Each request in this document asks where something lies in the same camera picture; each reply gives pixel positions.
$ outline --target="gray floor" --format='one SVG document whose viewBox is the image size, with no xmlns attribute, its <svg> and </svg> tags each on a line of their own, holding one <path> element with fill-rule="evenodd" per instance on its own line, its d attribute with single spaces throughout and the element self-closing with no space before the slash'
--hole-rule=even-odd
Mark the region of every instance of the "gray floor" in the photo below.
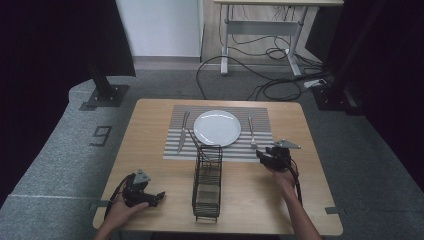
<svg viewBox="0 0 424 240">
<path fill-rule="evenodd" d="M 136 78 L 109 78 L 111 83 L 130 86 L 120 108 L 79 111 L 94 89 L 92 81 L 70 91 L 69 105 L 55 131 L 0 210 L 0 239 L 92 238 L 96 203 L 136 101 L 202 99 L 196 71 L 183 70 L 186 65 L 175 67 L 180 70 L 146 70 L 145 63 L 137 64 Z M 208 70 L 201 72 L 200 82 L 208 99 L 245 100 L 266 81 L 246 71 L 222 77 L 219 71 Z M 285 85 L 272 92 L 291 91 L 294 88 Z M 297 102 L 305 112 L 344 227 L 343 235 L 328 239 L 424 239 L 424 194 L 366 118 L 319 111 L 309 91 Z M 98 141 L 93 137 L 97 126 L 112 126 L 104 147 L 90 146 Z M 124 233 L 124 239 L 149 238 L 150 233 Z"/>
</svg>

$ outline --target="cable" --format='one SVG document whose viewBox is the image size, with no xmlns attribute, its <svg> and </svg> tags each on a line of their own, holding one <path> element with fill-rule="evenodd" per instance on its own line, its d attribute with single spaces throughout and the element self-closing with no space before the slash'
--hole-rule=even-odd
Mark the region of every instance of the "cable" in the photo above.
<svg viewBox="0 0 424 240">
<path fill-rule="evenodd" d="M 303 57 L 303 56 L 301 56 L 301 55 L 299 55 L 299 54 L 297 54 L 297 53 L 295 53 L 294 55 L 295 55 L 295 56 L 296 56 L 299 60 L 301 60 L 302 62 L 304 62 L 304 63 L 306 63 L 306 64 L 308 64 L 308 65 L 310 65 L 310 66 L 313 66 L 313 67 L 320 67 L 320 68 L 325 67 L 325 65 L 324 65 L 323 63 L 321 63 L 321 62 L 317 62 L 317 61 L 314 61 L 314 60 L 308 59 L 308 58 Z"/>
<path fill-rule="evenodd" d="M 285 78 L 273 79 L 273 78 L 269 78 L 269 77 L 267 77 L 265 75 L 262 75 L 262 74 L 260 74 L 260 73 L 258 73 L 256 71 L 252 70 L 251 68 L 249 68 L 248 66 L 246 66 L 245 64 L 243 64 L 242 62 L 238 61 L 235 58 L 228 57 L 228 56 L 217 56 L 217 57 L 213 57 L 211 59 L 208 59 L 207 61 L 205 61 L 204 63 L 202 63 L 199 66 L 199 68 L 197 69 L 197 72 L 196 72 L 196 83 L 197 83 L 197 86 L 200 89 L 200 92 L 202 93 L 203 99 L 205 99 L 205 100 L 207 100 L 207 98 L 206 98 L 205 92 L 203 91 L 203 88 L 202 88 L 202 86 L 200 84 L 200 79 L 199 79 L 200 70 L 208 62 L 210 62 L 212 60 L 215 60 L 215 59 L 218 59 L 218 58 L 228 58 L 228 59 L 231 59 L 231 60 L 237 62 L 238 64 L 240 64 L 241 66 L 243 66 L 244 68 L 246 68 L 247 70 L 249 70 L 250 72 L 256 74 L 257 76 L 259 76 L 259 77 L 261 77 L 263 79 L 268 80 L 267 83 L 265 83 L 263 85 L 256 86 L 254 88 L 253 92 L 247 97 L 246 101 L 248 101 L 253 96 L 253 94 L 257 91 L 258 88 L 259 88 L 259 91 L 257 91 L 257 93 L 256 93 L 255 101 L 258 100 L 259 94 L 261 92 L 263 92 L 264 96 L 266 98 L 268 98 L 269 100 L 271 100 L 271 101 L 292 101 L 292 100 L 296 100 L 296 99 L 298 99 L 302 95 L 302 93 L 304 93 L 305 91 L 308 91 L 309 90 L 309 88 L 308 88 L 308 89 L 302 91 L 301 90 L 301 87 L 299 86 L 299 84 L 297 82 L 303 81 L 303 80 L 307 80 L 307 79 L 310 79 L 310 78 L 322 78 L 322 77 L 325 77 L 325 76 L 328 75 L 328 71 L 321 71 L 321 72 L 318 72 L 318 73 L 314 73 L 314 74 L 309 74 L 309 75 L 297 77 L 295 79 L 285 79 Z M 294 84 L 296 86 L 297 90 L 298 90 L 297 93 L 293 93 L 293 94 L 290 94 L 290 95 L 284 96 L 284 97 L 271 97 L 267 93 L 267 90 L 269 90 L 269 88 L 271 88 L 273 86 L 276 86 L 276 85 L 279 85 L 279 84 L 285 84 L 285 83 L 292 83 L 292 84 Z"/>
<path fill-rule="evenodd" d="M 107 205 L 107 207 L 106 207 L 106 211 L 105 211 L 105 217 L 104 217 L 105 219 L 106 219 L 106 216 L 108 215 L 108 213 L 109 213 L 110 209 L 112 208 L 113 201 L 115 200 L 116 196 L 119 194 L 119 190 L 121 189 L 122 184 L 124 184 L 124 183 L 128 180 L 128 178 L 129 178 L 130 176 L 131 176 L 131 175 L 126 176 L 126 177 L 125 177 L 125 178 L 121 181 L 121 183 L 118 185 L 118 187 L 116 187 L 115 191 L 113 192 L 112 196 L 110 197 L 110 199 L 109 199 L 109 203 L 108 203 L 108 205 Z"/>
<path fill-rule="evenodd" d="M 286 13 L 284 13 L 284 18 L 282 19 L 283 21 L 287 20 L 287 14 L 289 13 L 290 7 L 287 8 Z"/>
<path fill-rule="evenodd" d="M 276 10 L 274 17 L 272 17 L 272 20 L 277 21 L 278 17 L 281 15 L 282 13 L 282 6 L 273 6 L 273 8 Z"/>
<path fill-rule="evenodd" d="M 234 6 L 232 6 L 232 8 L 231 8 L 231 16 L 233 16 L 233 15 L 234 15 Z M 219 41 L 220 41 L 220 43 L 221 43 L 221 46 L 224 46 L 224 44 L 223 44 L 223 42 L 222 42 L 221 23 L 222 23 L 222 5 L 221 5 L 221 7 L 220 7 L 220 12 L 219 12 L 219 26 L 218 26 L 218 33 L 219 33 Z M 232 35 L 231 35 L 231 37 L 232 37 L 233 41 L 234 41 L 236 44 L 238 44 L 238 45 L 242 45 L 242 44 L 249 44 L 249 43 L 257 42 L 257 41 L 260 41 L 260 40 L 262 40 L 262 39 L 270 38 L 270 37 L 274 38 L 274 43 L 275 43 L 276 39 L 280 39 L 280 40 L 282 40 L 282 41 L 286 42 L 286 43 L 289 45 L 289 43 L 287 42 L 287 40 L 285 40 L 284 38 L 279 37 L 279 36 L 264 36 L 264 37 L 260 37 L 260 38 L 257 38 L 257 39 L 254 39 L 254 40 L 250 40 L 250 41 L 247 41 L 247 42 L 238 42 L 238 41 L 234 38 L 234 34 L 232 34 Z M 286 53 L 285 53 L 285 51 L 284 51 L 284 50 L 281 50 L 281 48 L 278 48 L 278 47 L 277 47 L 277 48 L 269 48 L 269 49 L 267 49 L 267 50 L 265 51 L 265 53 L 263 53 L 263 54 L 252 54 L 252 53 L 246 53 L 246 52 L 244 52 L 244 51 L 242 51 L 242 50 L 240 50 L 240 49 L 238 49 L 238 48 L 235 48 L 235 47 L 228 47 L 228 49 L 236 50 L 236 51 L 238 51 L 238 52 L 240 52 L 240 53 L 243 53 L 243 54 L 245 54 L 245 55 L 247 55 L 247 56 L 265 56 L 265 55 L 268 55 L 268 57 L 269 57 L 269 58 L 271 58 L 271 59 L 273 59 L 273 60 L 282 60 L 282 59 L 286 58 Z M 283 57 L 276 58 L 276 57 L 273 57 L 273 56 L 271 55 L 272 53 L 280 52 L 280 51 L 283 53 Z"/>
<path fill-rule="evenodd" d="M 297 169 L 296 162 L 293 159 L 291 159 L 291 161 L 296 165 L 296 169 Z M 289 169 L 290 173 L 293 175 L 294 185 L 296 186 L 296 191 L 297 191 L 297 199 L 299 200 L 300 204 L 303 205 L 302 191 L 300 190 L 299 175 L 293 170 L 290 163 L 287 164 L 287 168 Z"/>
<path fill-rule="evenodd" d="M 293 19 L 294 19 L 294 12 L 296 11 L 296 6 L 293 6 L 293 12 L 292 12 L 292 22 L 293 22 Z M 291 36 L 289 37 L 289 45 L 291 45 Z"/>
<path fill-rule="evenodd" d="M 246 9 L 244 9 L 244 5 L 241 5 L 241 7 L 243 8 L 243 14 L 244 14 L 244 17 L 245 17 L 247 20 L 249 20 L 249 17 L 247 17 L 247 15 L 246 15 Z"/>
</svg>

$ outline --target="striped placemat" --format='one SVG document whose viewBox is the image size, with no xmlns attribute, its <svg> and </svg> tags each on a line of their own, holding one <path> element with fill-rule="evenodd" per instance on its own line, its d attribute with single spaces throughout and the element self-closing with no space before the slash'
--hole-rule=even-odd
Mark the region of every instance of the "striped placemat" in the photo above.
<svg viewBox="0 0 424 240">
<path fill-rule="evenodd" d="M 240 122 L 241 134 L 232 144 L 223 147 L 223 161 L 233 162 L 259 162 L 256 157 L 255 149 L 251 148 L 250 128 L 248 117 L 252 117 L 253 131 L 255 140 L 258 144 L 258 150 L 265 151 L 265 147 L 270 147 L 273 143 L 271 126 L 269 124 L 268 110 L 266 108 L 247 108 L 247 107 L 221 107 L 221 106 L 174 106 L 171 122 L 169 124 L 166 145 L 163 158 L 168 160 L 196 160 L 197 149 L 186 131 L 186 139 L 182 150 L 177 153 L 180 140 L 181 126 L 184 113 L 190 111 L 187 119 L 186 128 L 193 132 L 193 125 L 197 117 L 202 113 L 211 110 L 222 110 L 233 114 Z"/>
</svg>

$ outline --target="black wire rack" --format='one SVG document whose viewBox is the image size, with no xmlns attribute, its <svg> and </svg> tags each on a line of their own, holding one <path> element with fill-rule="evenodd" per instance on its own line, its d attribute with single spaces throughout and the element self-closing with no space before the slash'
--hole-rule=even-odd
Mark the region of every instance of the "black wire rack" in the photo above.
<svg viewBox="0 0 424 240">
<path fill-rule="evenodd" d="M 214 219 L 217 222 L 221 210 L 222 147 L 219 145 L 197 147 L 196 166 L 193 182 L 193 214 L 199 218 Z"/>
</svg>

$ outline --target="human hand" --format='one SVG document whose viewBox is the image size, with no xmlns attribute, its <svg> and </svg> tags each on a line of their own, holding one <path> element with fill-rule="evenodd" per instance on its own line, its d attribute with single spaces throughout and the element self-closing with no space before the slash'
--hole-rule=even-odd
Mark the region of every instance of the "human hand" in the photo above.
<svg viewBox="0 0 424 240">
<path fill-rule="evenodd" d="M 134 207 L 127 207 L 125 205 L 124 197 L 122 197 L 122 191 L 124 190 L 124 184 L 119 189 L 119 193 L 113 201 L 113 205 L 110 208 L 106 219 L 98 229 L 95 240 L 109 239 L 112 233 L 118 228 L 122 227 L 128 219 L 137 212 L 149 207 L 149 203 L 144 202 Z"/>
<path fill-rule="evenodd" d="M 297 176 L 299 176 L 297 166 L 292 167 Z M 280 187 L 284 198 L 287 198 L 289 196 L 295 196 L 295 180 L 288 169 L 284 171 L 275 171 L 270 168 L 266 169 L 268 169 L 268 171 L 272 173 L 272 177 L 274 178 L 275 183 L 277 183 L 277 185 Z"/>
</svg>

